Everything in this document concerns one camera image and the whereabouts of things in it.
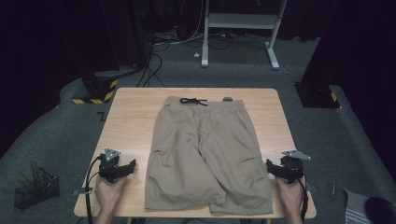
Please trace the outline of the grey striped cloth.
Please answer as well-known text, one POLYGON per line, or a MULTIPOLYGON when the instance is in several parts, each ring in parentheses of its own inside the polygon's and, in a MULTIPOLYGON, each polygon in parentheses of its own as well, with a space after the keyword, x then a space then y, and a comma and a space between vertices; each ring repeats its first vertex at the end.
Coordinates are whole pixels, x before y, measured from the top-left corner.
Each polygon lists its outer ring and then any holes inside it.
POLYGON ((346 224, 372 224, 365 214, 365 203, 368 197, 345 189, 346 202, 346 224))

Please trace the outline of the white metal stand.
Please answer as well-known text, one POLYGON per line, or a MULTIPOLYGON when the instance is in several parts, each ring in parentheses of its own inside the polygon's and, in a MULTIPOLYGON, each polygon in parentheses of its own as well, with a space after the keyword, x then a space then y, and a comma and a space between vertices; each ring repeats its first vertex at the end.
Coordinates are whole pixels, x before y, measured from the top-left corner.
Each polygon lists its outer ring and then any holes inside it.
POLYGON ((206 68, 209 65, 208 36, 210 28, 256 29, 272 31, 270 40, 268 42, 265 42, 264 46, 272 68, 274 70, 279 70, 280 65, 276 58, 274 44, 287 3, 288 0, 281 0, 279 10, 274 15, 259 15, 212 13, 209 11, 209 0, 205 0, 205 26, 204 40, 202 45, 201 66, 203 68, 206 68))

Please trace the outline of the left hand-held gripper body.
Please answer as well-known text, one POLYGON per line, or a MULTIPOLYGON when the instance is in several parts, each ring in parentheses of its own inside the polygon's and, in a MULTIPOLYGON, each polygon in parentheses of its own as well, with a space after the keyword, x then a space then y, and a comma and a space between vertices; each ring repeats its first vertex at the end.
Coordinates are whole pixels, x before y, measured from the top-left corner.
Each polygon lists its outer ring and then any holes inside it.
POLYGON ((118 166, 120 152, 106 147, 105 153, 100 155, 99 176, 104 178, 108 183, 116 183, 124 177, 121 168, 118 166))

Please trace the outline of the person's right hand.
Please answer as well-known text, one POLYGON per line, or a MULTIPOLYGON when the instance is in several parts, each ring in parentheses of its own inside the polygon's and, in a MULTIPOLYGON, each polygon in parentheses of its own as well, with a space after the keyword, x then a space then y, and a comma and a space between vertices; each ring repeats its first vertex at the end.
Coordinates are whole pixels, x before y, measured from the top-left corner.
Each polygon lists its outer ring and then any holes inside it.
POLYGON ((277 177, 280 201, 287 215, 301 215, 301 206, 304 199, 304 190, 299 182, 287 184, 282 178, 277 177))

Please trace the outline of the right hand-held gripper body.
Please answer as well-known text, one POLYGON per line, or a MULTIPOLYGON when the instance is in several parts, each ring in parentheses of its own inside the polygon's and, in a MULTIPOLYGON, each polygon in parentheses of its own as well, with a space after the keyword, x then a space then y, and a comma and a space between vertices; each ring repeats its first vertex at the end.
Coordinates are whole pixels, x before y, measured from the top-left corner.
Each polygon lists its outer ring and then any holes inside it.
POLYGON ((304 176, 303 161, 310 160, 310 156, 305 155, 297 149, 283 152, 283 157, 280 159, 280 162, 285 171, 283 178, 287 180, 288 184, 292 184, 297 179, 304 176))

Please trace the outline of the black yellow striped stand base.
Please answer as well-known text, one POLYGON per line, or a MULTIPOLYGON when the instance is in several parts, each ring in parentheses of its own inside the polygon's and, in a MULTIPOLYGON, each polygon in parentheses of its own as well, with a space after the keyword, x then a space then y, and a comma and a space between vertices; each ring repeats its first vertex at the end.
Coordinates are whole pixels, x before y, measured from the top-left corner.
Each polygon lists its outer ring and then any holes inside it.
POLYGON ((81 79, 72 96, 72 102, 83 104, 106 104, 109 102, 118 84, 116 78, 97 77, 89 74, 81 79))

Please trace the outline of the black rounded object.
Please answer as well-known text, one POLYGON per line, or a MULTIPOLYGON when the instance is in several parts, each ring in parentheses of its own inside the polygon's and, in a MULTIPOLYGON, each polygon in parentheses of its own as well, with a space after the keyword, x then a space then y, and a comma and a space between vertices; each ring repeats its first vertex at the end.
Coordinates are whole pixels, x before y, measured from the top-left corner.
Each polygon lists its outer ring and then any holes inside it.
POLYGON ((386 199, 369 198, 365 202, 364 211, 373 224, 396 224, 396 204, 386 199))

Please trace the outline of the person's left hand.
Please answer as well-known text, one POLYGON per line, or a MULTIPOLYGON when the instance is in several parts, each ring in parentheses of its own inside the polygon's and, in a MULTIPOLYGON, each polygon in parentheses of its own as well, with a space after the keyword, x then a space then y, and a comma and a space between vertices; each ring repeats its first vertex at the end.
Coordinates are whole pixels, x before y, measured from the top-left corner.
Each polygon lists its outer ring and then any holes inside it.
POLYGON ((99 214, 114 214, 126 180, 122 177, 116 183, 108 183, 101 176, 96 178, 95 196, 100 204, 99 214))

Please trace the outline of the khaki shorts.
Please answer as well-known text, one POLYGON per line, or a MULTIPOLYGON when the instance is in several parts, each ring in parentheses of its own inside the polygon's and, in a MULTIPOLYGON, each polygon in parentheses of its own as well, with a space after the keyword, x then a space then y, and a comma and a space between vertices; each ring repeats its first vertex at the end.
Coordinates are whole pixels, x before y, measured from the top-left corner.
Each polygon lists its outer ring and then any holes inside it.
POLYGON ((165 211, 205 205, 212 213, 273 212, 257 134, 241 100, 169 96, 154 125, 145 208, 165 211))

